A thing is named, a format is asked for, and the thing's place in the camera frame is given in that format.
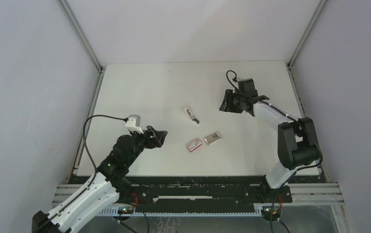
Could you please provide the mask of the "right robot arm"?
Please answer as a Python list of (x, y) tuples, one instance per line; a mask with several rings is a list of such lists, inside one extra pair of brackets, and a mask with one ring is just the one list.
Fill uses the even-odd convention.
[(279, 197), (279, 188), (298, 171), (318, 167), (323, 154), (318, 143), (314, 122), (309, 117), (295, 117), (259, 95), (254, 81), (244, 79), (233, 89), (224, 93), (222, 112), (243, 113), (263, 120), (277, 132), (278, 161), (271, 172), (265, 175), (266, 185), (260, 188), (264, 201), (272, 202)]

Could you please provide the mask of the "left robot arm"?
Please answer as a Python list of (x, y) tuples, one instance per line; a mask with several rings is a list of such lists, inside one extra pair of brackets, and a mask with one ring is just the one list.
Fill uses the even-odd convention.
[(145, 149), (161, 148), (167, 131), (148, 126), (143, 133), (120, 136), (95, 173), (71, 196), (47, 213), (32, 218), (33, 233), (77, 233), (105, 207), (132, 196), (125, 178), (129, 167)]

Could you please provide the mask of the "red white staple box sleeve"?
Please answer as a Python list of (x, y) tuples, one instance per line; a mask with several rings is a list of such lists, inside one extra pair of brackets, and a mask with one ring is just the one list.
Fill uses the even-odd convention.
[(186, 148), (189, 152), (193, 152), (195, 151), (196, 149), (198, 149), (199, 147), (202, 146), (202, 142), (200, 139), (198, 138), (195, 138), (193, 139), (192, 141), (190, 141), (187, 145), (186, 145)]

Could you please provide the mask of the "cardboard staple box tray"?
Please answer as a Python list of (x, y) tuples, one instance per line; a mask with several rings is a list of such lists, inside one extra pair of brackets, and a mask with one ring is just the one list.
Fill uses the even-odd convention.
[(212, 144), (213, 142), (222, 138), (222, 135), (219, 132), (212, 133), (204, 138), (204, 141), (207, 145)]

